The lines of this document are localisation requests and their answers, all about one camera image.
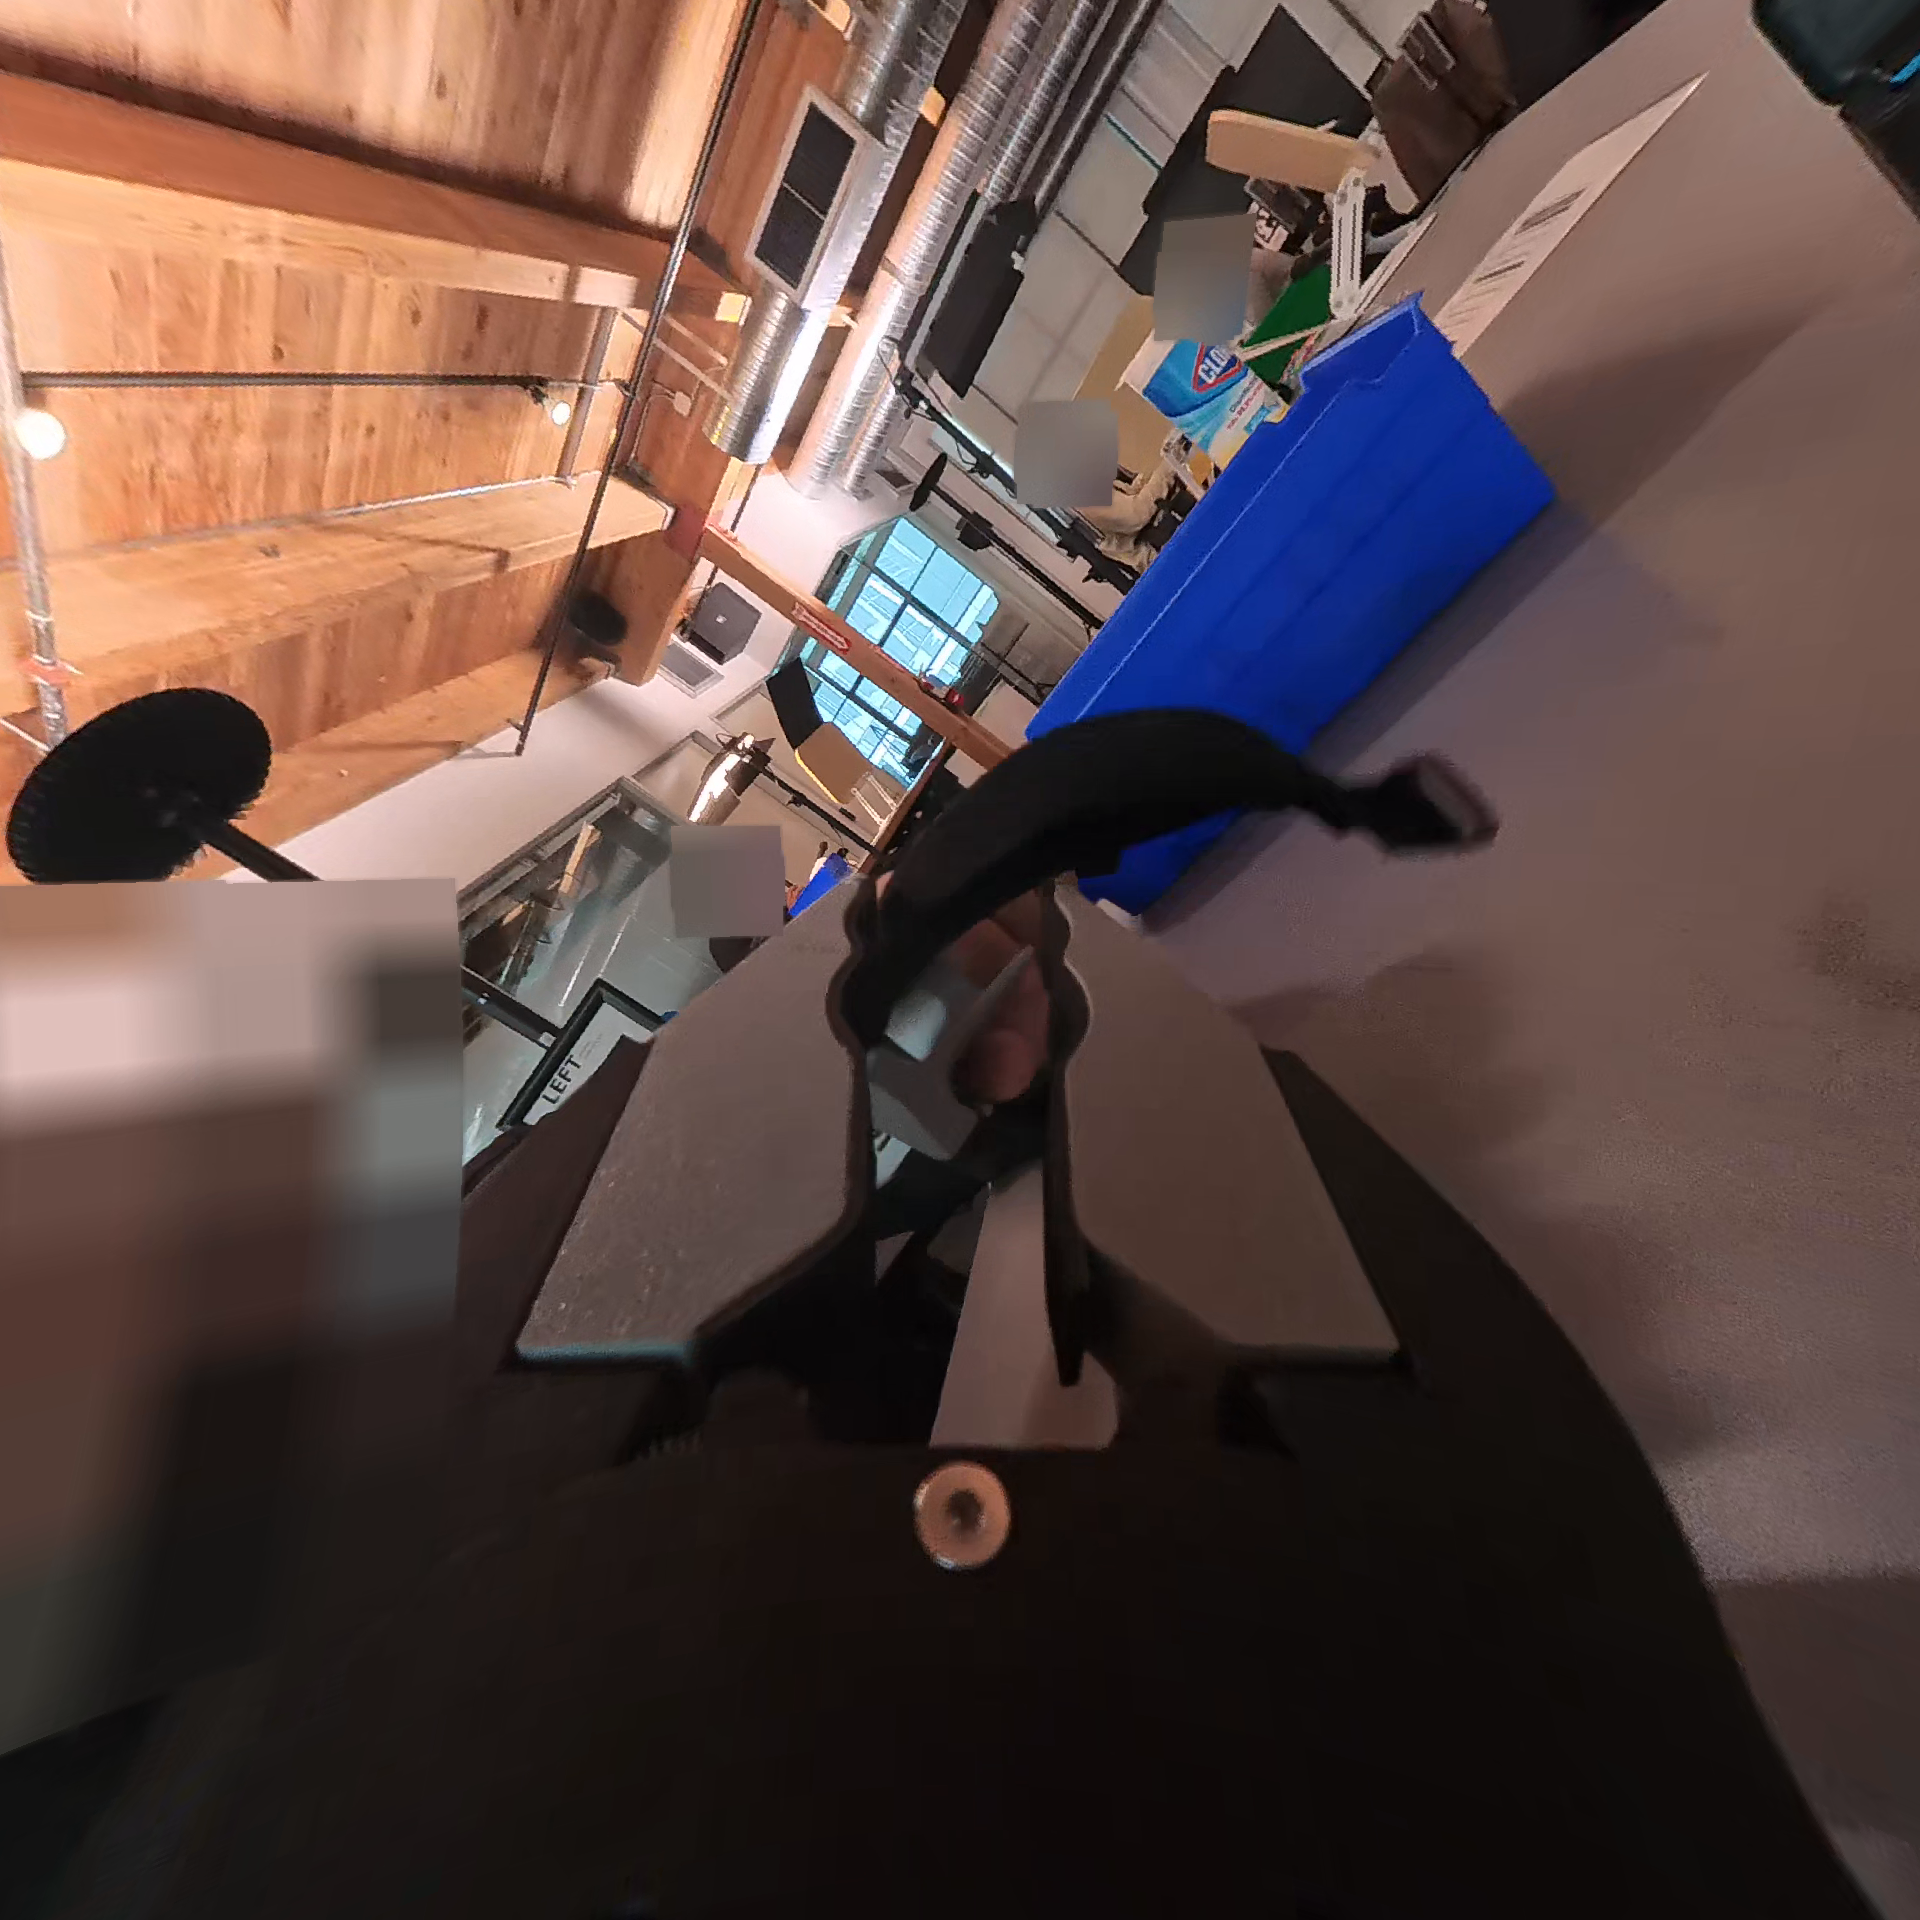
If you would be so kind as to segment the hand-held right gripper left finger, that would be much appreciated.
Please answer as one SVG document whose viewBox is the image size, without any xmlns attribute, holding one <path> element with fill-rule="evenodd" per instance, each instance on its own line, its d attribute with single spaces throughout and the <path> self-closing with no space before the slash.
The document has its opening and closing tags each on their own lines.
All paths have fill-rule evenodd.
<svg viewBox="0 0 1920 1920">
<path fill-rule="evenodd" d="M 699 1366 L 859 1224 L 872 1108 L 840 996 L 864 894 L 840 883 L 661 1027 L 518 1360 Z"/>
</svg>

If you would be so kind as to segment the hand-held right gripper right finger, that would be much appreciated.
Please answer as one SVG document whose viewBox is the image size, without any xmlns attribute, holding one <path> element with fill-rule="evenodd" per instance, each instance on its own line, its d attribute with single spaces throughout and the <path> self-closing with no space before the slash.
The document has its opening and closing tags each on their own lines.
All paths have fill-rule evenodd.
<svg viewBox="0 0 1920 1920">
<path fill-rule="evenodd" d="M 1391 1365 L 1400 1339 L 1254 1036 L 1072 885 L 1047 903 L 1044 1305 L 1058 1381 L 1148 1291 L 1231 1355 Z"/>
</svg>

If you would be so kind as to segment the person's left hand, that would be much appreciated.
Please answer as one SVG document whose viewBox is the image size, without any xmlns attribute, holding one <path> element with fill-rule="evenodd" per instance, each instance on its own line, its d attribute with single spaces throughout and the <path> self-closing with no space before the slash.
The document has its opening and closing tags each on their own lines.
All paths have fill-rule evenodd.
<svg viewBox="0 0 1920 1920">
<path fill-rule="evenodd" d="M 1044 1069 L 1051 1001 L 1031 938 L 1002 921 L 980 923 L 953 948 L 957 968 L 992 998 L 953 1074 L 976 1113 L 1020 1098 Z"/>
</svg>

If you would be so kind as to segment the fiducial marker board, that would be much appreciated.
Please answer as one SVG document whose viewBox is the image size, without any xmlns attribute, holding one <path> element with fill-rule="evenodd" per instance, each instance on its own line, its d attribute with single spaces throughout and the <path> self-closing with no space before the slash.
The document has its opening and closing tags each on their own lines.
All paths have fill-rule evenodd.
<svg viewBox="0 0 1920 1920">
<path fill-rule="evenodd" d="M 558 1111 L 620 1043 L 648 1045 L 672 1012 L 661 1015 L 632 993 L 597 978 L 503 1106 L 494 1130 L 507 1134 Z"/>
</svg>

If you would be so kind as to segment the studio light on tripod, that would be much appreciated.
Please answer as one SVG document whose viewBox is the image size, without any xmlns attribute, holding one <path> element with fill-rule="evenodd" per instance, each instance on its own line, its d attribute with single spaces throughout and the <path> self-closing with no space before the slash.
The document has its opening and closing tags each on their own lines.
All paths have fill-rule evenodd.
<svg viewBox="0 0 1920 1920">
<path fill-rule="evenodd" d="M 731 823 L 749 791 L 771 771 L 771 764 L 773 739 L 769 735 L 738 732 L 727 736 L 687 806 L 687 824 L 717 828 Z"/>
</svg>

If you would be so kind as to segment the window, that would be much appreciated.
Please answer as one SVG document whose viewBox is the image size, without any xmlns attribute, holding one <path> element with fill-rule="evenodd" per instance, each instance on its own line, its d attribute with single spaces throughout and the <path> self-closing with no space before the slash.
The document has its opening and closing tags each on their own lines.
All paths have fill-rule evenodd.
<svg viewBox="0 0 1920 1920">
<path fill-rule="evenodd" d="M 846 545 L 819 598 L 951 709 L 976 715 L 997 686 L 987 646 L 998 615 L 995 586 L 906 516 Z M 791 635 L 784 661 L 805 667 L 822 718 L 880 774 L 901 787 L 922 774 L 940 741 L 901 696 L 803 631 Z"/>
</svg>

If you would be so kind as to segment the blue plastic bin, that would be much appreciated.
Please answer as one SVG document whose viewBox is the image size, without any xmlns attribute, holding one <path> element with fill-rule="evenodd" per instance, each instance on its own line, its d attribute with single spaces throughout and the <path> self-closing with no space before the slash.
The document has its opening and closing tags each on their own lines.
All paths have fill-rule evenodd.
<svg viewBox="0 0 1920 1920">
<path fill-rule="evenodd" d="M 1252 813 L 1400 856 L 1484 848 L 1498 818 L 1446 758 L 1343 780 L 1304 754 L 1553 499 L 1418 298 L 1359 326 L 1192 508 L 1025 746 L 902 856 L 874 943 L 931 954 L 1065 879 L 1137 914 Z"/>
</svg>

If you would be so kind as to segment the beige rounded board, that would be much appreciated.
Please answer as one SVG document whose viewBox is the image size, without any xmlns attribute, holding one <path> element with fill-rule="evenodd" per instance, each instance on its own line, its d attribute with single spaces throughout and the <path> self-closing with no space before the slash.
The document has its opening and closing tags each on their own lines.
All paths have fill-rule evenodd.
<svg viewBox="0 0 1920 1920">
<path fill-rule="evenodd" d="M 1131 385 L 1128 373 L 1141 351 L 1153 340 L 1153 300 L 1133 298 L 1116 317 L 1104 345 L 1081 379 L 1072 397 L 1082 403 L 1104 403 L 1116 419 L 1120 465 L 1138 468 L 1142 460 L 1156 460 L 1166 440 L 1164 417 Z"/>
</svg>

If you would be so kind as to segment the disinfecting wipes canister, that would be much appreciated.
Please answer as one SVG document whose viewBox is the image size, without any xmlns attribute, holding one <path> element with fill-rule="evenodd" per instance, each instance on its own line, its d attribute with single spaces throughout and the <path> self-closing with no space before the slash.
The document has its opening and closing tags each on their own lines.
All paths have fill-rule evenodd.
<svg viewBox="0 0 1920 1920">
<path fill-rule="evenodd" d="M 1218 468 L 1265 425 L 1286 415 L 1286 403 L 1231 348 L 1150 339 L 1128 366 L 1127 380 Z"/>
</svg>

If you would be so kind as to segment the black light panel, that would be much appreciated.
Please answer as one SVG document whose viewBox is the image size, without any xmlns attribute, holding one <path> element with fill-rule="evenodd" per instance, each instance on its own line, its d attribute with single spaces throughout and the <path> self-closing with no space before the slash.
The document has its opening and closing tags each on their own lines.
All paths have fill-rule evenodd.
<svg viewBox="0 0 1920 1920">
<path fill-rule="evenodd" d="M 1001 203 L 975 224 L 931 310 L 916 370 L 966 399 L 1025 287 L 1025 258 L 1041 224 L 1034 199 Z"/>
</svg>

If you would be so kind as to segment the beige board on white stand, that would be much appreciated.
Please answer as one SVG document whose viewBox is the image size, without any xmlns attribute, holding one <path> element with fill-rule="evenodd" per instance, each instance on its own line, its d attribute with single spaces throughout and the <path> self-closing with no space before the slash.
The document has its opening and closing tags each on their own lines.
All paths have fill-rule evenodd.
<svg viewBox="0 0 1920 1920">
<path fill-rule="evenodd" d="M 1399 162 L 1371 137 L 1218 108 L 1204 132 L 1208 168 L 1242 180 L 1257 242 L 1288 263 L 1288 280 L 1327 268 L 1330 322 L 1356 324 L 1371 256 L 1385 258 L 1417 201 Z"/>
</svg>

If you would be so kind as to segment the white paper sheet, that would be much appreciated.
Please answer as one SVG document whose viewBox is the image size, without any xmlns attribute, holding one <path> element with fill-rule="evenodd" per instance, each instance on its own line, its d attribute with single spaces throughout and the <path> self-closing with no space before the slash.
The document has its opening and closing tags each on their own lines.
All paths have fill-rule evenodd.
<svg viewBox="0 0 1920 1920">
<path fill-rule="evenodd" d="M 1477 268 L 1432 314 L 1432 324 L 1459 359 L 1477 348 L 1477 342 L 1542 271 L 1548 256 L 1566 242 L 1573 229 L 1687 108 L 1705 83 L 1706 76 L 1697 74 L 1590 143 L 1524 205 Z"/>
</svg>

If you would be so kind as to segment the dark charging case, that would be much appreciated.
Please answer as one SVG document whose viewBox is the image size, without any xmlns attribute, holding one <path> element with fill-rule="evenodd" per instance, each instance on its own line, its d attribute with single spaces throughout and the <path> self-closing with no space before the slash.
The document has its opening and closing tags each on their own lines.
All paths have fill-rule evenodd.
<svg viewBox="0 0 1920 1920">
<path fill-rule="evenodd" d="M 1751 14 L 1803 88 L 1854 132 L 1917 132 L 1917 2 L 1755 2 Z"/>
</svg>

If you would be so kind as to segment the wooden post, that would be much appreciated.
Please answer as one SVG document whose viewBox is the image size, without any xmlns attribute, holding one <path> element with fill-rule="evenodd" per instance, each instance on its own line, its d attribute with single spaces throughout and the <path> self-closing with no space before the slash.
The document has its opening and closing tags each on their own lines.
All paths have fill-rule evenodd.
<svg viewBox="0 0 1920 1920">
<path fill-rule="evenodd" d="M 771 569 L 727 529 L 713 521 L 703 521 L 697 555 L 703 562 L 713 565 L 721 574 L 731 578 L 732 584 L 754 594 L 771 612 L 787 619 L 793 626 L 799 626 L 805 635 L 822 642 L 833 655 L 846 661 L 859 679 L 872 682 L 889 699 L 909 709 L 926 729 L 948 743 L 957 754 L 970 758 L 979 769 L 992 771 L 1019 752 L 1015 744 L 989 727 L 951 706 L 940 695 L 926 690 L 901 661 L 894 661 L 872 641 L 856 635 L 842 615 L 830 611 L 819 597 Z"/>
</svg>

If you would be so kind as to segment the silver air duct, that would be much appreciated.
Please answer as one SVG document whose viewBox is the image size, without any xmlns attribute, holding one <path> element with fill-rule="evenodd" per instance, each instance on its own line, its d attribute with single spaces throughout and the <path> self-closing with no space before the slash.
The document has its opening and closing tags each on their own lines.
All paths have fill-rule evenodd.
<svg viewBox="0 0 1920 1920">
<path fill-rule="evenodd" d="M 904 415 L 901 387 L 945 268 L 984 217 L 1036 213 L 1055 193 L 1158 4 L 989 4 L 911 171 L 909 124 L 968 11 L 859 6 L 838 85 L 805 93 L 752 230 L 750 313 L 706 428 L 719 453 L 749 468 L 777 463 L 854 268 L 883 237 L 846 342 L 781 468 L 807 502 L 867 492 Z"/>
</svg>

